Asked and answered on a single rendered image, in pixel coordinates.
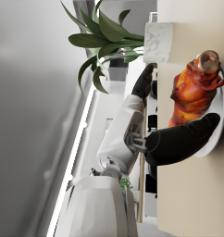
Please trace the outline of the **roasted brown drumstick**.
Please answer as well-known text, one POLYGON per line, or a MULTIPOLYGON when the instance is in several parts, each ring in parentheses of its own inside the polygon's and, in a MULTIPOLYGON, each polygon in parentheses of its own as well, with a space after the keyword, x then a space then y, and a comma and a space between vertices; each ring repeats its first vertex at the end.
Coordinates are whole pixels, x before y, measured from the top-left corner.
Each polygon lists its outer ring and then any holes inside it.
POLYGON ((174 101, 169 127, 199 119, 211 106, 217 88, 224 85, 218 54, 212 50, 200 53, 173 82, 170 98, 174 101))

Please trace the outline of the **green leafy potted plant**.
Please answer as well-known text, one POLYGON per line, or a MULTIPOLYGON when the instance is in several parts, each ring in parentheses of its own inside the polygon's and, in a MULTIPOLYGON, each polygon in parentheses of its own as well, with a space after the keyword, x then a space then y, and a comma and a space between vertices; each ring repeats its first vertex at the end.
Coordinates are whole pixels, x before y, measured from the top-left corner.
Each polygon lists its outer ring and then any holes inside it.
POLYGON ((64 4, 62 6, 70 19, 85 30, 85 33, 70 35, 69 42, 74 46, 87 48, 93 52, 93 55, 79 69, 78 84, 81 87, 84 71, 91 68, 94 87, 106 94, 106 89, 100 81, 100 78, 104 77, 102 71, 104 64, 114 59, 123 59, 125 63, 137 59, 141 53, 136 51, 136 48, 144 46, 144 37, 130 33, 123 27, 123 21, 130 13, 129 9, 123 10, 118 16, 118 22, 115 22, 101 11, 100 5, 103 1, 98 1, 90 17, 81 11, 83 22, 76 19, 64 4))

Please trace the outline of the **white marble plant pot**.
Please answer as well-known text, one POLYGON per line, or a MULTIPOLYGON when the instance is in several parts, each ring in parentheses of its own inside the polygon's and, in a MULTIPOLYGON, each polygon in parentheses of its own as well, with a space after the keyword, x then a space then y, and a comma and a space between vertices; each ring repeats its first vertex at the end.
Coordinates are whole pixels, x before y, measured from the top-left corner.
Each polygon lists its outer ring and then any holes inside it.
POLYGON ((167 63, 173 38, 171 22, 147 22, 144 31, 143 61, 167 63))

